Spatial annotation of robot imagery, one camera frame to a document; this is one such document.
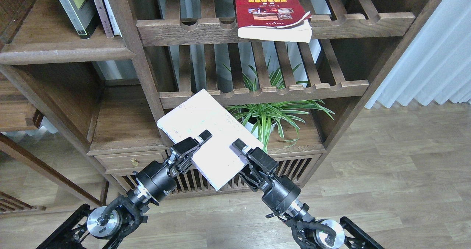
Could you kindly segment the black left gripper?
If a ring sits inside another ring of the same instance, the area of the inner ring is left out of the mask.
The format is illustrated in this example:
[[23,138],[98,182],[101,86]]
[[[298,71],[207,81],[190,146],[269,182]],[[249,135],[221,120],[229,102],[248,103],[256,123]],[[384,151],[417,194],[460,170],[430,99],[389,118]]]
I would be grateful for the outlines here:
[[132,191],[132,202],[136,207],[147,206],[150,202],[159,205],[176,188],[175,177],[188,171],[194,153],[212,137],[204,130],[196,139],[188,137],[173,145],[171,156],[163,163],[153,161],[140,172],[134,171],[138,184]]

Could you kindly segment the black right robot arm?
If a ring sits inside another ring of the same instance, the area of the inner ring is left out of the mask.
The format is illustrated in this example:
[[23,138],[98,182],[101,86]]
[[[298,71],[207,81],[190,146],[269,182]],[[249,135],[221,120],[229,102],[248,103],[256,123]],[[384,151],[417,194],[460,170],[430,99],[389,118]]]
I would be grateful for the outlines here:
[[233,143],[248,163],[239,175],[256,192],[263,191],[262,201],[272,210],[266,217],[277,217],[290,227],[293,239],[301,249],[380,249],[382,246],[348,217],[339,222],[316,220],[308,205],[300,202],[301,189],[287,176],[278,176],[278,163],[260,148],[250,148],[242,140]]

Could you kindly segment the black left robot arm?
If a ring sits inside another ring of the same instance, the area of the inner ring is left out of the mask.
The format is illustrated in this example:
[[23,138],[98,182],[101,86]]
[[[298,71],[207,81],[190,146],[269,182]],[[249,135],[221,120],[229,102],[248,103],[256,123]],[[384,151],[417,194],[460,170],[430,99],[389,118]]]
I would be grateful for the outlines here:
[[149,203],[159,205],[177,186],[175,177],[187,172],[193,154],[212,137],[205,130],[197,138],[188,137],[170,148],[163,163],[153,161],[135,172],[137,186],[109,205],[91,210],[81,205],[42,244],[40,249],[82,249],[86,231],[98,239],[107,239],[106,249],[116,249],[124,237],[148,220]]

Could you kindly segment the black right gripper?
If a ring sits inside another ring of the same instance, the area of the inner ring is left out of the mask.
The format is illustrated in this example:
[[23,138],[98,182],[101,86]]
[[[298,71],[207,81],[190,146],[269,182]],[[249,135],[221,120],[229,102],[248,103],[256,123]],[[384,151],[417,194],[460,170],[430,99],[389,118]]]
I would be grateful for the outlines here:
[[301,218],[301,189],[285,175],[279,177],[275,171],[278,163],[259,147],[249,148],[241,139],[232,144],[247,159],[247,165],[239,172],[253,192],[262,190],[261,200],[275,216]]

